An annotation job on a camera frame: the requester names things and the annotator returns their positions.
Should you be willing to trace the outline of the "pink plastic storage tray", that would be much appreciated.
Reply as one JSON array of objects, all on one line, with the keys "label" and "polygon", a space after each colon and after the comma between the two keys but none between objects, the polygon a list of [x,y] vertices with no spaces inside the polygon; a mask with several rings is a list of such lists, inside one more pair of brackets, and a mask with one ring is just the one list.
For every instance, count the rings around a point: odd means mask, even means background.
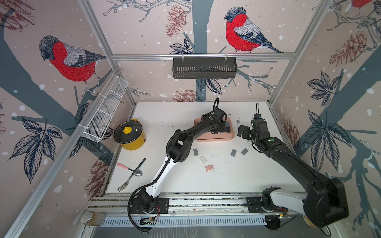
[{"label": "pink plastic storage tray", "polygon": [[197,139],[197,142],[213,142],[213,141],[229,141],[234,138],[235,134],[231,125],[230,118],[227,118],[225,132],[212,134],[211,132],[205,133]]}]

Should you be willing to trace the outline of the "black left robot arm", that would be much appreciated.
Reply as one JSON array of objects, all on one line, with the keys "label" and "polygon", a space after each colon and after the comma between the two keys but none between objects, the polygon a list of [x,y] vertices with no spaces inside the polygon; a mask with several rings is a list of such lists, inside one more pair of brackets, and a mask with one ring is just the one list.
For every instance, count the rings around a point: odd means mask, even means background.
[{"label": "black left robot arm", "polygon": [[210,132],[219,134],[226,130],[227,114],[213,105],[213,110],[201,116],[201,121],[188,130],[176,130],[166,144],[166,157],[153,180],[137,188],[131,198],[136,197],[144,212],[156,206],[162,185],[168,173],[177,164],[184,162],[190,154],[191,146],[200,136]]}]

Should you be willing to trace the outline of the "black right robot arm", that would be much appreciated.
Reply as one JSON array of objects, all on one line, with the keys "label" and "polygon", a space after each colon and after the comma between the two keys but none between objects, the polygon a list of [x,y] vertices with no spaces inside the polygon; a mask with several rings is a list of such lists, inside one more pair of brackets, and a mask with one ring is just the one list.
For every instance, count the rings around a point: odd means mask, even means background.
[{"label": "black right robot arm", "polygon": [[253,148],[273,159],[287,170],[305,189],[306,194],[289,192],[279,187],[262,193],[266,211],[287,208],[305,215],[313,225],[322,228],[349,216],[344,184],[337,178],[315,171],[297,157],[280,139],[271,137],[267,122],[255,114],[251,126],[240,125],[238,137],[249,140]]}]

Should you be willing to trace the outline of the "white eraser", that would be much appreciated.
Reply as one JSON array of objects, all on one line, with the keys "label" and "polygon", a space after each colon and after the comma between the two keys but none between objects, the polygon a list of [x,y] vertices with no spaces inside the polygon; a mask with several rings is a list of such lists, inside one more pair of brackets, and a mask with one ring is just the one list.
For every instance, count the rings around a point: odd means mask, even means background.
[{"label": "white eraser", "polygon": [[206,163],[208,162],[203,156],[201,156],[199,159],[200,159],[204,164],[206,164]]}]

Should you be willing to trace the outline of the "pink eraser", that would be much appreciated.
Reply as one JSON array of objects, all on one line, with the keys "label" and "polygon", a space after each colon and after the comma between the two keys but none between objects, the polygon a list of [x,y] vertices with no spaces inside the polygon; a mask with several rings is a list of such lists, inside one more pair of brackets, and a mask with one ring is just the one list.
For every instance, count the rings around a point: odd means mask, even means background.
[{"label": "pink eraser", "polygon": [[213,165],[207,165],[207,166],[205,166],[205,169],[206,169],[206,171],[210,171],[210,170],[213,170],[214,167],[213,167]]}]

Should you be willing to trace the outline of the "yellow electric cooking pot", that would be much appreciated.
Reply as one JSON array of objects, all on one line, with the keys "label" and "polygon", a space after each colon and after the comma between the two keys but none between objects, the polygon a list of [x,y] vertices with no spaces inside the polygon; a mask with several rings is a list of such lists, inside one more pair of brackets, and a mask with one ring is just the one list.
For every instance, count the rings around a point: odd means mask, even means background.
[{"label": "yellow electric cooking pot", "polygon": [[137,119],[120,124],[114,131],[114,139],[129,151],[141,148],[146,142],[143,126]]}]

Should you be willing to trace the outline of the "glass jar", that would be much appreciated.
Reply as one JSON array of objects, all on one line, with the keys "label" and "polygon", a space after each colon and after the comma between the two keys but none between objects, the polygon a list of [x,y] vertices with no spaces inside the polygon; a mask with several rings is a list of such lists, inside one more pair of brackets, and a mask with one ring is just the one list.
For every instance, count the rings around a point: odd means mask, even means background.
[{"label": "glass jar", "polygon": [[106,215],[100,212],[87,211],[82,214],[80,218],[80,222],[83,225],[92,226],[92,227],[100,227],[102,226]]}]

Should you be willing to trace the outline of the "green handled fork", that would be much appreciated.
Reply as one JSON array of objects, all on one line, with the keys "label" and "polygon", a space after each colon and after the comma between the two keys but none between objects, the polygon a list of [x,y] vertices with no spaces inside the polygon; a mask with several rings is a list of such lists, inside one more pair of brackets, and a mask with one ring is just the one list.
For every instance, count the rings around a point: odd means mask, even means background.
[{"label": "green handled fork", "polygon": [[[141,163],[137,166],[137,169],[140,169],[141,166],[144,164],[144,162],[146,161],[146,159],[144,158]],[[130,183],[131,179],[134,177],[133,173],[131,173],[131,175],[129,176],[129,178],[120,186],[117,188],[117,191],[122,191],[124,190]]]}]

